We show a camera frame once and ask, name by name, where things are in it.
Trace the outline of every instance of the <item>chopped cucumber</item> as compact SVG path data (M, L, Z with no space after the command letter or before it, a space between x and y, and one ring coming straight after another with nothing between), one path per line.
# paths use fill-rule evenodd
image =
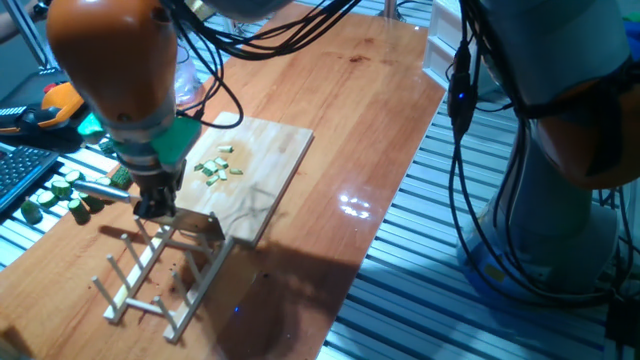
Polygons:
M64 181L71 185L78 180L85 180L84 174L78 170L73 170L64 177Z
M92 214L98 213L104 209L104 202L98 198L94 198L93 196L89 196L85 193L79 193L78 196L85 204L89 207L89 212Z
M51 191L45 191L38 196L38 204L40 206L50 209L58 203L58 197Z
M111 186L117 187L120 190L129 190L133 184L129 170L126 167L120 166L115 174L111 177Z
M76 223L78 225L84 225L91 219L89 211L84 207L84 205L82 205L82 201L78 199L69 201L69 211L76 219Z
M96 182L100 185L106 185L106 186L111 186L111 179L103 176L101 178L98 178L98 180L96 180ZM113 200L102 200L103 203L105 203L106 205L111 205L114 203Z
M218 151L230 154L233 152L233 146L218 146Z
M207 180L207 186L211 186L213 184L216 183L216 181L218 181L218 179L220 179L220 177L218 175L212 177L211 179Z
M66 181L54 181L51 184L51 192L61 199L68 198L71 196L71 184Z
M31 200L27 200L20 206L20 212L22 217L29 225L35 225L42 221L42 213L36 203Z
M116 152L115 147L113 146L113 140L108 139L107 141L103 141L98 144L100 151L102 151L105 155L113 155Z
M226 161L224 161L224 159L217 157L215 160L213 160L216 164L218 164L220 167L222 167L223 169L226 169L229 167L229 163L227 163Z

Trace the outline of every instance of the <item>metal grid floor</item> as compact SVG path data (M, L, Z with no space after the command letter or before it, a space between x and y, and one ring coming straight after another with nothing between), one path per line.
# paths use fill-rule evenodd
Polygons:
M462 151L476 211L500 185L515 132L511 112L474 117ZM318 359L603 359L606 307L532 311L483 297L469 284L448 200L452 152L443 104ZM456 200L461 223L469 223L459 188Z

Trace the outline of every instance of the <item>black cable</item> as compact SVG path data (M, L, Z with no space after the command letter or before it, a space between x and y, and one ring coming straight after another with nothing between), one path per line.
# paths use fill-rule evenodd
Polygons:
M212 123L208 123L206 121L203 121L202 120L202 115L204 114L204 104L201 107L202 112L200 114L198 114L198 111L200 111L200 110L198 110L196 112L196 115L194 115L191 118L195 119L195 120L198 120L201 124L203 124L205 126L212 127L214 129L228 130L228 129L233 129L233 128L236 128L236 127L240 126L240 124L244 120L244 110L242 109L242 104L240 104L240 101L238 100L236 95L233 93L233 91L231 91L229 86L227 86L227 84L224 82L224 80L222 80L220 78L218 73L216 71L214 71L213 68L211 68L211 65L209 65L209 63L204 59L202 54L200 54L200 51L193 44L193 42L191 41L189 36L187 36L187 32L184 30L184 27L182 26L182 24L180 22L176 22L175 25L176 25L178 31L184 36L185 41L187 42L187 44L189 44L189 47L191 48L191 51L193 51L194 54L196 55L196 57L198 57L198 59L204 64L204 66L207 68L209 73L211 73L211 76L213 76L215 78L215 80L220 83L220 86L222 86L222 88L227 92L227 94L229 94L229 97L231 98L231 100L235 103L236 107L238 108L238 120L236 122L234 122L233 124L230 124L230 125L216 125L216 124L212 124Z
M482 112L492 113L492 112L500 112L500 111L503 111L503 110L508 110L508 109L511 109L512 107L513 107L513 103L508 103L508 104L506 104L506 105L504 105L502 107L499 107L497 109L492 109L492 110L482 109L482 108L479 108L479 107L476 106L476 110L480 110Z
M462 16L463 19L466 19L466 18L470 17L469 14L467 14L467 12L466 12L467 9L464 6L462 7L461 10L462 10L461 11L461 16ZM466 31L465 31L466 28L467 28L466 25L467 25L467 23L463 21L463 25L462 25L463 33L466 33ZM470 28L472 29L473 35L476 35L477 27L474 26L474 24L470 24ZM466 38L463 37L463 41L461 41L461 46L465 46L465 45L468 46L469 41L465 41L464 39L466 39ZM482 36L479 36L478 39L483 40L484 38ZM478 74L478 68L479 68L479 57L482 54L481 50L483 48L483 44L484 44L483 41L478 41L479 51L478 51L478 55L477 55L478 59L476 59L476 71L475 71L475 74L474 74L474 75L476 75L474 77L474 85L473 85L474 89L477 89L477 84L478 84L478 76L477 76L477 74ZM521 124L520 124L520 127L519 127L521 129L521 132L519 134L520 134L520 137L522 138L523 137L522 134L525 134L524 133L524 129L525 129L525 126L526 126L526 121L524 121L522 116L519 116L519 120L521 121ZM586 294L586 295L573 295L573 294L557 294L556 295L556 294L547 294L546 292L544 292L544 290L541 290L541 289L533 289L531 286L536 287L535 284L533 284L531 281L530 281L530 284L529 284L531 286L529 286L527 284L524 284L519 278L517 278L513 273L511 273L511 271L508 268L506 268L506 266L504 266L504 264L502 264L500 258L497 256L497 254L493 250L491 244L489 243L489 241L487 240L486 236L484 235L484 233L482 231L482 228L480 227L480 224L478 222L477 216L475 216L475 211L473 210L473 206L472 206L471 201L469 199L469 194L466 191L466 186L464 185L464 183L465 183L464 173L463 173L463 168L461 166L462 158L461 158L460 150L459 150L461 138L462 138L461 134L456 134L456 139L455 139L456 150L454 150L455 154L454 154L454 159L452 161L452 164L453 163L457 163L458 164L458 168L459 168L458 172L459 172L459 175L460 175L460 183L461 183L461 186L463 187L463 189L462 189L463 191L462 192L463 192L463 195L465 197L465 201L467 202L467 208L468 208L469 214L471 215L471 218L472 218L472 220L474 222L474 226L476 228L476 231L477 231L478 235L480 236L480 239L482 240L483 244L486 246L486 248L489 251L489 253L491 254L491 256L494 258L495 262L500 266L502 271L506 275L509 276L509 278L511 280L513 280L516 284L518 284L520 287L522 287L523 289L527 290L528 292L530 292L530 293L532 293L532 294L534 294L534 295L536 295L538 297L541 297L541 298L544 298L544 299L548 299L548 300L552 300L552 301L554 301L556 303L551 305L551 304L532 303L530 301L525 301L525 302L527 304L529 304L529 305L536 305L536 306L545 306L545 307L552 306L552 307L568 307L568 308L580 308L580 307L596 306L596 305L600 305L600 304L608 302L611 299L611 294L609 294L609 293ZM514 156L515 156L514 157L514 161L512 161L511 164L510 164L510 169L511 170L508 170L508 172L513 171L513 167L512 166L513 166L513 164L516 164L516 162L517 162L518 163L518 167L520 168L519 171L518 171L519 175L516 176L518 179L521 177L522 161L517 161L517 160L520 160L520 157L523 158L524 145L522 145L522 144L524 144L524 140L520 140L519 143L520 143L520 147L518 147L517 151L514 152ZM452 181L450 181L450 192L451 192L450 200L453 200L452 199L452 191L453 191L453 183L452 183ZM514 201L513 200L514 192L512 191L511 194L512 194L512 199L511 199L510 202L513 203L513 201ZM513 205L510 206L510 209L508 209L509 211L507 212L507 216L509 218L510 218L510 213L511 213L511 207L512 206ZM455 214L455 212L456 212L455 202L452 201L451 207L452 207L452 213L453 213L453 216L454 216L454 222L456 222L456 226L459 226L459 224L457 222L457 214ZM509 221L507 221L506 226L507 226L507 229L509 229ZM464 237L463 237L461 231L458 231L458 236L460 238L461 244L463 244L463 248L466 248L466 243L464 241ZM492 284L487 281L487 279L483 276L483 274L481 274L479 272L479 269L477 268L477 266L475 264L474 264L474 268L479 273L480 277L485 281L485 283L487 283L487 285L489 287L491 287L493 290L496 290L495 287L492 286ZM526 273L523 273L521 275L523 275L525 278L528 277ZM590 299L589 300L584 300L584 301L571 301L571 302L567 302L564 299L562 299L562 298L567 298L567 297L576 297L576 298L579 298L579 297L587 297L588 298L588 297L590 297Z

